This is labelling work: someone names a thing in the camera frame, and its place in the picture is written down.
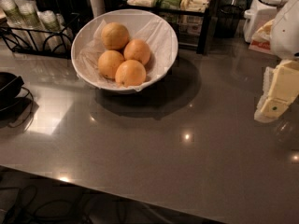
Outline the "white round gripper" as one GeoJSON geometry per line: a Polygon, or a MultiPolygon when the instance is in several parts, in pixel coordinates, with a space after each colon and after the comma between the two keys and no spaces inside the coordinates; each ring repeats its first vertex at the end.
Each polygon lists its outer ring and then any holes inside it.
{"type": "Polygon", "coordinates": [[[269,123],[278,119],[299,95],[299,0],[289,0],[273,21],[270,49],[282,60],[263,73],[263,95],[254,119],[269,123]]]}

